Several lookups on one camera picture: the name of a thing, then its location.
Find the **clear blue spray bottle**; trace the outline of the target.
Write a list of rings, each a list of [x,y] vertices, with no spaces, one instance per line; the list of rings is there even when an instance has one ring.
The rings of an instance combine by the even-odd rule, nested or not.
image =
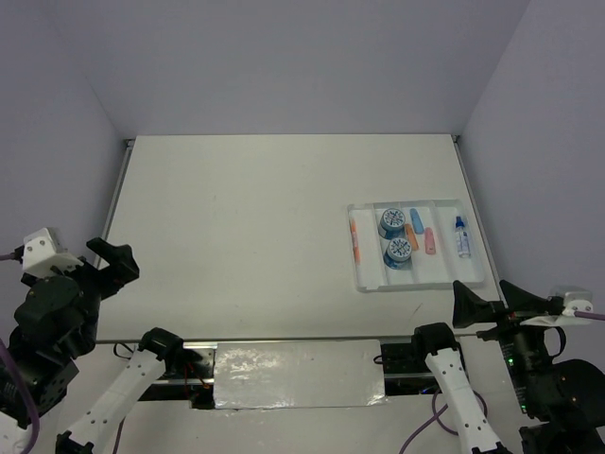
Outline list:
[[[471,256],[470,242],[466,224],[461,216],[456,216],[455,235],[457,243],[458,256],[460,258],[469,258]]]

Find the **pink highlighter cap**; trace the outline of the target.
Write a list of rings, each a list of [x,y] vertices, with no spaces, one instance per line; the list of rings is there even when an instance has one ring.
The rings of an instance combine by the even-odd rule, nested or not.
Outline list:
[[[424,251],[428,255],[434,255],[436,253],[436,241],[433,229],[430,227],[424,228]]]

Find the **orange highlighter cap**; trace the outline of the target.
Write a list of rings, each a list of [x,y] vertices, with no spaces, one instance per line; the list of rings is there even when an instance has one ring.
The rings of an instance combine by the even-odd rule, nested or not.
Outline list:
[[[406,232],[407,241],[410,243],[412,250],[418,251],[419,243],[418,243],[416,234],[414,232],[414,229],[410,223],[405,224],[405,232]]]

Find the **blue paint jar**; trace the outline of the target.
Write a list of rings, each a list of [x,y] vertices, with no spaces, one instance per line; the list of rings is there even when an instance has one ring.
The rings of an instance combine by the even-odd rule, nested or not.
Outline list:
[[[378,222],[378,234],[391,240],[404,234],[406,215],[399,208],[387,208]]]
[[[395,237],[389,241],[383,254],[383,260],[387,267],[401,270],[407,266],[411,259],[412,246],[404,237]]]

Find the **blue highlighter cap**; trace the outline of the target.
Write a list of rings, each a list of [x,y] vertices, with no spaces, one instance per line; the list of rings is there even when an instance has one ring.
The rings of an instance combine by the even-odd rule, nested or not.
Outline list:
[[[416,208],[411,208],[409,214],[414,233],[416,235],[422,235],[424,233],[424,224],[419,211]]]

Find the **orange highlighter pen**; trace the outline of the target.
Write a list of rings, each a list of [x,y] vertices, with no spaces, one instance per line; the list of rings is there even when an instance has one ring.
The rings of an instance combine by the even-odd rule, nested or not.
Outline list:
[[[358,235],[356,229],[356,222],[353,218],[349,218],[350,234],[352,241],[352,250],[354,255],[354,263],[358,266],[361,262],[361,255],[359,249]]]

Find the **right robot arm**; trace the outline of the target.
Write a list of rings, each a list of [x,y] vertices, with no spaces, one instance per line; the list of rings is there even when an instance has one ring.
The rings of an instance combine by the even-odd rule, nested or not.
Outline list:
[[[545,345],[549,329],[565,346],[566,326],[603,320],[592,293],[561,287],[542,298],[508,281],[501,281],[500,288],[502,299],[487,301],[455,281],[452,322],[419,326],[412,336],[412,362],[436,378],[462,452],[507,452],[477,401],[453,333],[476,323],[491,325],[476,335],[498,343],[521,412],[538,422],[519,429],[524,452],[603,452],[598,433],[604,426],[603,372],[582,359],[558,361]]]

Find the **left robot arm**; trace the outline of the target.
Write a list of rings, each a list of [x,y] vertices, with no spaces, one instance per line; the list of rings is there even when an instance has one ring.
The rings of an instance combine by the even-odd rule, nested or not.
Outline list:
[[[182,338],[153,328],[108,389],[71,427],[59,430],[76,360],[96,346],[101,303],[140,275],[130,246],[100,237],[86,246],[105,268],[69,253],[50,229],[9,254],[21,264],[28,291],[14,312],[17,326],[1,346],[4,453],[102,453],[152,383],[184,368]]]

